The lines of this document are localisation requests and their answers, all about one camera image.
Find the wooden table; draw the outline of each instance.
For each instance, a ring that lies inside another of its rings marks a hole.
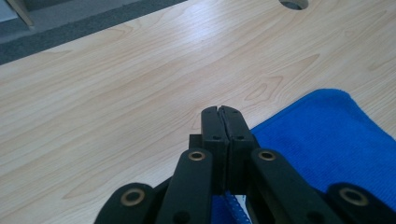
[[[0,66],[0,222],[92,223],[170,176],[200,112],[249,127],[320,88],[396,136],[396,1],[190,0]]]

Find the wooden tabletop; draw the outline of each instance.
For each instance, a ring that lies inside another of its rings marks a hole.
[[[200,112],[250,128],[320,88],[396,136],[396,1],[190,0],[0,66],[0,222],[93,223],[169,177]]]

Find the blue towel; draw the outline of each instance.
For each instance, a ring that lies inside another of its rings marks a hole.
[[[396,141],[346,92],[313,91],[252,133],[261,147],[283,154],[312,187],[326,191],[330,184],[348,182],[396,211]],[[229,200],[224,201],[215,204],[230,207]],[[212,211],[212,223],[226,223],[216,219],[216,209]]]

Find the dark floor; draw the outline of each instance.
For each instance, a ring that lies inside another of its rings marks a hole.
[[[186,0],[25,0],[35,27],[0,22],[0,64],[50,49]]]

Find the blue cloth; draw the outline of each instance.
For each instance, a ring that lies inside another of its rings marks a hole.
[[[396,211],[396,141],[346,92],[313,91],[252,133],[261,147],[283,154],[312,187],[326,191],[348,182]]]

